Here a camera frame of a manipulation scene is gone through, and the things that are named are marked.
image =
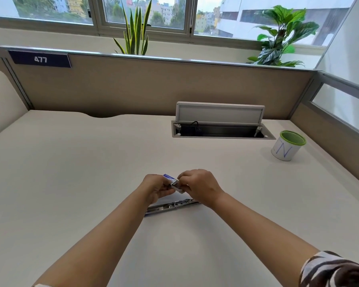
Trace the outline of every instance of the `person's left arm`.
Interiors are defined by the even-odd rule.
[[[35,282],[51,287],[106,287],[148,206],[174,193],[162,175],[140,186]]]

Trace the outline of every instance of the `person's right hand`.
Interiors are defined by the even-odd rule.
[[[204,169],[182,172],[178,176],[179,188],[192,198],[212,208],[216,200],[224,193],[214,175]]]

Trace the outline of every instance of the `hand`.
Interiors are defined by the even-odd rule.
[[[192,198],[212,208],[221,194],[225,193],[214,175],[204,169],[182,172],[178,176],[179,188],[185,190]]]
[[[173,194],[175,190],[171,188],[170,181],[163,175],[148,174],[141,182],[136,191],[141,191],[146,196],[147,203],[156,203],[159,198]]]

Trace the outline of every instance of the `sky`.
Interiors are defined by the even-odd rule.
[[[160,4],[169,3],[170,5],[174,4],[174,0],[158,0]],[[197,10],[202,10],[204,12],[212,12],[215,7],[218,7],[221,4],[222,0],[198,0]]]

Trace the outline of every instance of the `desk surface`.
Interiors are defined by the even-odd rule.
[[[359,262],[359,181],[311,139],[283,162],[270,153],[274,140],[172,138],[172,119],[30,111],[0,133],[0,287],[30,286],[145,174],[194,168],[317,248]],[[276,137],[301,132],[264,124]],[[279,286],[202,205],[145,218],[109,286],[167,284]]]

